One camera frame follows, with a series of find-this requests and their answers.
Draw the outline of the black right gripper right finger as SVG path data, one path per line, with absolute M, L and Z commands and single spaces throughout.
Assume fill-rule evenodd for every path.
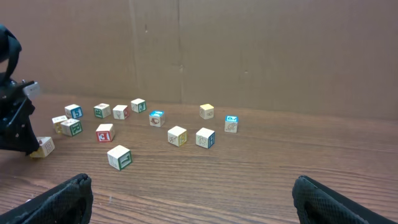
M 300 224 L 397 224 L 305 175 L 292 196 Z

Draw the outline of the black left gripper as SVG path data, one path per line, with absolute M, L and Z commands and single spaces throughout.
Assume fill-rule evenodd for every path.
M 1 149 L 24 152 L 38 150 L 39 142 L 34 134 L 29 116 L 34 112 L 24 89 L 34 81 L 1 87 Z

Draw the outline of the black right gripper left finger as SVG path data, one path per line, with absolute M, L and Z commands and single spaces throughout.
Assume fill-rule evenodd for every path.
M 93 206 L 91 182 L 87 174 L 78 174 L 2 214 L 1 224 L 88 224 Z

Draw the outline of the yellow letter K block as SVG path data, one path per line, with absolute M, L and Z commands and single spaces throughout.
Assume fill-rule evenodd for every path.
M 45 158 L 55 149 L 51 137 L 37 137 L 37 140 L 39 142 L 39 148 L 29 155 L 31 158 Z

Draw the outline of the red side L block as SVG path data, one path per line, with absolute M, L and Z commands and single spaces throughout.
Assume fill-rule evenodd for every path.
M 109 164 L 117 170 L 123 170 L 132 163 L 131 150 L 118 145 L 107 152 Z

